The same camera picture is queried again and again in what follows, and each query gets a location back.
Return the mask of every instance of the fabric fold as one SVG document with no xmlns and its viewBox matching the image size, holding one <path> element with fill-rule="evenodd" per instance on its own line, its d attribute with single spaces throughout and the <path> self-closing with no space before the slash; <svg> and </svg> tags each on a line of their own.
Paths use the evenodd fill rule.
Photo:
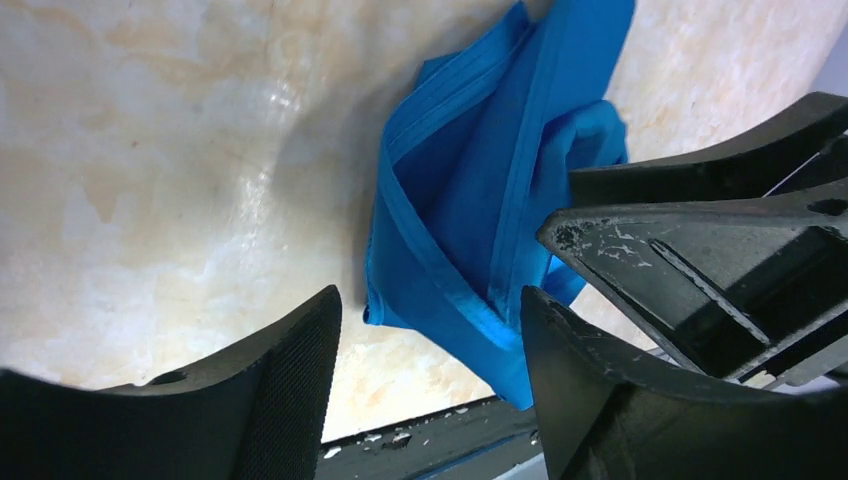
<svg viewBox="0 0 848 480">
<path fill-rule="evenodd" d="M 415 329 L 517 408 L 533 404 L 520 291 L 570 303 L 585 282 L 535 240 L 570 203 L 568 171 L 627 160 L 602 100 L 633 2 L 517 4 L 467 49 L 426 62 L 386 123 L 366 254 L 366 321 Z"/>
</svg>

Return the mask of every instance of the beige marble floor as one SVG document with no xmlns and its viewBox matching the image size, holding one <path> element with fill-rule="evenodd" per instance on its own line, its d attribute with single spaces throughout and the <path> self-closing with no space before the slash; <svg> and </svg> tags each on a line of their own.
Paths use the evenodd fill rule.
<svg viewBox="0 0 848 480">
<path fill-rule="evenodd" d="M 362 258 L 382 122 L 422 60 L 509 4 L 0 0 L 0 365 L 144 383 L 336 283 L 325 439 L 489 394 L 417 334 L 361 324 Z M 632 158 L 723 140 L 798 98 L 846 13 L 640 2 L 609 92 Z M 649 345 L 596 292 L 577 304 Z"/>
</svg>

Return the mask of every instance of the blue cloth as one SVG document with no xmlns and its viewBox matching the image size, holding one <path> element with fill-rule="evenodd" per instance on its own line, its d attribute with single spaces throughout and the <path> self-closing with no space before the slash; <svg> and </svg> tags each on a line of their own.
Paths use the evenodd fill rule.
<svg viewBox="0 0 848 480">
<path fill-rule="evenodd" d="M 536 230 L 569 205 L 568 170 L 626 161 L 601 99 L 632 14 L 632 0 L 558 0 L 532 23 L 519 3 L 426 62 L 383 132 L 366 322 L 421 332 L 520 409 L 521 288 L 569 304 L 585 285 Z"/>
</svg>

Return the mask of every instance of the black plastic part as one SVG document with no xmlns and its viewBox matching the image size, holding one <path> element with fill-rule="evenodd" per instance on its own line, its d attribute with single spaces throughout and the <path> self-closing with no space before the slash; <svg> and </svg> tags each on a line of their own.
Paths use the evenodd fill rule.
<svg viewBox="0 0 848 480">
<path fill-rule="evenodd" d="M 789 396 L 689 372 L 535 288 L 521 320 L 551 479 L 844 478 L 846 388 Z"/>
<path fill-rule="evenodd" d="M 328 287 L 142 387 L 83 391 L 0 370 L 0 477 L 310 479 L 340 327 Z"/>
<path fill-rule="evenodd" d="M 571 174 L 539 240 L 680 365 L 800 385 L 848 361 L 848 99 L 677 157 Z"/>
</svg>

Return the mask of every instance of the white debris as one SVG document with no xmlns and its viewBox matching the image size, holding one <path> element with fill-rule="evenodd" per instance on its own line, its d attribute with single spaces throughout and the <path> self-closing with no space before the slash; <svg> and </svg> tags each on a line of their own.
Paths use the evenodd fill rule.
<svg viewBox="0 0 848 480">
<path fill-rule="evenodd" d="M 327 450 L 327 453 L 324 454 L 324 458 L 325 459 L 333 458 L 333 457 L 336 456 L 337 453 L 339 453 L 341 451 L 342 451 L 342 447 L 333 447 L 333 448 Z"/>
</svg>

